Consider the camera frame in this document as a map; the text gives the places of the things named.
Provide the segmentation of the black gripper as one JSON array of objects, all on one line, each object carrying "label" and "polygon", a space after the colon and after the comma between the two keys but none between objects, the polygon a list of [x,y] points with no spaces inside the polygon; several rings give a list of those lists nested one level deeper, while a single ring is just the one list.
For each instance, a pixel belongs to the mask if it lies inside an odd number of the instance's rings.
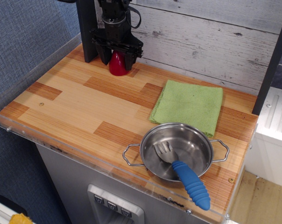
[{"label": "black gripper", "polygon": [[127,23],[119,27],[109,25],[106,28],[93,28],[91,34],[92,42],[104,65],[109,64],[112,50],[125,53],[126,70],[131,70],[136,59],[142,57],[143,42],[133,36],[131,27]]}]

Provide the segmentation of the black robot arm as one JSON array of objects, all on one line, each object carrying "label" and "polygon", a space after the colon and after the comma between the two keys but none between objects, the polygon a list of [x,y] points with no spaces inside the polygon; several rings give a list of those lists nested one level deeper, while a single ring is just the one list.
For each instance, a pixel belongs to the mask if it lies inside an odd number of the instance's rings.
[{"label": "black robot arm", "polygon": [[107,65],[114,50],[124,54],[125,68],[132,69],[137,58],[142,57],[143,42],[133,36],[131,29],[137,29],[141,24],[141,18],[136,26],[131,23],[131,12],[141,15],[138,10],[131,7],[129,0],[100,0],[102,8],[102,21],[104,28],[93,28],[90,33],[92,43],[101,61]]}]

